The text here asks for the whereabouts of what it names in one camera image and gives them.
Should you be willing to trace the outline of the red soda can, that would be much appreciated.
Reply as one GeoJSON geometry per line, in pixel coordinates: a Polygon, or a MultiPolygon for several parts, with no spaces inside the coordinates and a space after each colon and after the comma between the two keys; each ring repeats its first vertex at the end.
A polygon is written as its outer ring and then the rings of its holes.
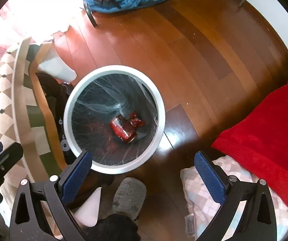
{"type": "Polygon", "coordinates": [[[110,127],[123,142],[130,143],[136,136],[136,130],[131,123],[123,116],[118,115],[110,121],[110,127]]]}

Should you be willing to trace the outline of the red wrapper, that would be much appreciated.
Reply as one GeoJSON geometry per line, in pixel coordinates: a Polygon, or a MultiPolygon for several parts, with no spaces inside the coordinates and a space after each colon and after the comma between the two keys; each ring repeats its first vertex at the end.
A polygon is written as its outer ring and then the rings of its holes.
{"type": "Polygon", "coordinates": [[[146,124],[145,121],[141,120],[138,117],[138,115],[135,111],[130,114],[129,121],[130,121],[131,125],[136,129],[138,129],[138,128],[140,128],[146,124]]]}

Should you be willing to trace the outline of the white round trash bin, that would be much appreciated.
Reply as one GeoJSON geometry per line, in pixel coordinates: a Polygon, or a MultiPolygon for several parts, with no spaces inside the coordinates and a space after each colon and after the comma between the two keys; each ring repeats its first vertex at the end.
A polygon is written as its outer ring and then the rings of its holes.
{"type": "Polygon", "coordinates": [[[165,106],[156,85],[123,65],[98,68],[71,92],[64,112],[68,145],[91,154],[92,170],[123,174],[143,165],[165,128],[165,106]]]}

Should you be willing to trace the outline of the checkered tablecloth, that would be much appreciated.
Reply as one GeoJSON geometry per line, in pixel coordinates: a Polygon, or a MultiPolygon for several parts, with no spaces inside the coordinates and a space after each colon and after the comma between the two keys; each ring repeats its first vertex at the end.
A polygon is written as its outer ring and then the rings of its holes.
{"type": "Polygon", "coordinates": [[[75,155],[64,133],[64,110],[76,79],[54,43],[30,39],[0,55],[0,142],[20,143],[23,157],[6,174],[1,194],[12,206],[23,178],[34,182],[60,174],[75,155]]]}

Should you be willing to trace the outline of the grey slipper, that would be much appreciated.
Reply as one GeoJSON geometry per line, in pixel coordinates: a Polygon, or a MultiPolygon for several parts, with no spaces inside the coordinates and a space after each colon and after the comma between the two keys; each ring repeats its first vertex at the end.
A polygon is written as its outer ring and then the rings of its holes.
{"type": "Polygon", "coordinates": [[[112,211],[128,216],[132,221],[138,218],[147,195],[143,182],[133,177],[126,177],[119,185],[113,197],[112,211]]]}

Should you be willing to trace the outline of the red blanket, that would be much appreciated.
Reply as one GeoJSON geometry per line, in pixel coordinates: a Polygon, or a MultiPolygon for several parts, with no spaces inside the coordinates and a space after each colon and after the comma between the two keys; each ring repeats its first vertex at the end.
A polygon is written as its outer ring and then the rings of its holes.
{"type": "Polygon", "coordinates": [[[212,148],[266,180],[288,206],[288,81],[244,120],[223,131],[212,148]]]}

